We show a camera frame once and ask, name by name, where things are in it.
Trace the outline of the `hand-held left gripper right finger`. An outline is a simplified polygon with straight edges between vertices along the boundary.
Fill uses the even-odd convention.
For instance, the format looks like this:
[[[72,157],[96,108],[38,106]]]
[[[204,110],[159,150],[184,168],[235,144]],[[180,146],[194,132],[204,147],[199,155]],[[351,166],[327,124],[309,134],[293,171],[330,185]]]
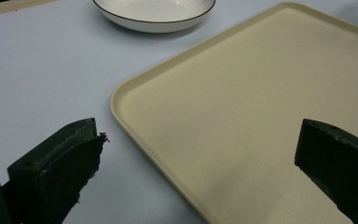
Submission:
[[[312,119],[302,121],[295,165],[358,224],[358,137]]]

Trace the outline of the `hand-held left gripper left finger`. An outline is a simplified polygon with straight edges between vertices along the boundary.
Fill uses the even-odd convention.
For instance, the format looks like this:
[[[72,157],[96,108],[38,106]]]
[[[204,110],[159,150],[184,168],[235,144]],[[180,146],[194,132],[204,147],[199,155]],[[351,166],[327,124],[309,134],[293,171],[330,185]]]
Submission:
[[[70,123],[7,168],[14,224],[62,224],[99,169],[105,133],[94,118]]]

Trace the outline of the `beige plastic tray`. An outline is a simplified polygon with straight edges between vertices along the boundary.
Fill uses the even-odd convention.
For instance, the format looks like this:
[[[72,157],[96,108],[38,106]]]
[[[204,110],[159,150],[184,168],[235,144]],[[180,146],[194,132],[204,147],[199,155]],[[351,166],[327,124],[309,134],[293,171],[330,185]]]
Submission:
[[[358,136],[358,26],[281,3],[120,84],[110,107],[209,224],[351,224],[295,152],[304,119]]]

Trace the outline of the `white bowl with dark rim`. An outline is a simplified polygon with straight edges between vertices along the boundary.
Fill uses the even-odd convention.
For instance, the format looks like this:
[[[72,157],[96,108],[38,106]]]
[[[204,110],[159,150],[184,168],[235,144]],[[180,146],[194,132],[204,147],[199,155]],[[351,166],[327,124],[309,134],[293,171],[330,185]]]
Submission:
[[[172,33],[202,22],[216,0],[92,0],[110,21],[144,33]]]

